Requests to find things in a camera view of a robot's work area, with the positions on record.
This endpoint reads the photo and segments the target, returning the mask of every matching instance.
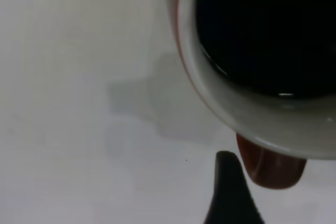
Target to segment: coffee mug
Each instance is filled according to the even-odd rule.
[[[190,82],[207,107],[237,132],[250,176],[256,172],[251,169],[262,173],[261,167],[268,163],[264,171],[273,170],[276,177],[291,174],[297,181],[307,158],[336,159],[336,95],[288,100],[228,83],[208,63],[198,42],[195,0],[168,0],[168,4],[176,44]],[[285,188],[294,184],[290,179],[286,181],[265,186]]]

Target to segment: black object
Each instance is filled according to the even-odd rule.
[[[336,93],[336,0],[196,0],[196,25],[230,82],[282,98]]]
[[[218,152],[215,173],[214,196],[205,224],[264,223],[237,156],[231,152]]]

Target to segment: coffee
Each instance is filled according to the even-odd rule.
[[[336,92],[336,0],[196,0],[196,26],[232,83],[283,98]]]

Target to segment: dark liquid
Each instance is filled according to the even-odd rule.
[[[197,0],[196,25],[235,84],[286,98],[336,92],[336,0]]]

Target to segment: mug rim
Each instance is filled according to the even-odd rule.
[[[189,66],[190,62],[188,62],[188,60],[184,56],[184,54],[186,53],[186,42],[183,41],[183,38],[185,37],[186,33],[185,34],[183,33],[183,28],[181,27],[180,21],[181,16],[184,15],[183,12],[185,10],[181,8],[181,0],[176,0],[176,5],[174,8],[175,8],[174,30],[175,30],[177,48],[179,51],[183,67],[197,95],[215,116],[217,116],[224,124],[228,125],[238,134],[242,135],[251,142],[254,142],[255,144],[267,148],[269,150],[301,158],[336,159],[335,151],[324,152],[315,150],[300,150],[300,148],[291,148],[286,145],[274,144],[268,140],[264,140],[263,138],[258,137],[254,132],[250,131],[247,127],[235,123],[233,117],[229,113],[227,113],[223,108],[220,108],[221,106],[219,104],[216,104],[216,101],[214,101],[214,99],[210,97],[211,94],[209,94],[208,92],[205,91],[205,89],[202,88],[202,84],[200,83],[201,81],[197,82],[195,80],[195,76],[193,76],[195,75],[195,73],[192,73],[191,70],[193,70],[194,72],[198,70],[196,70],[196,68],[190,68]]]

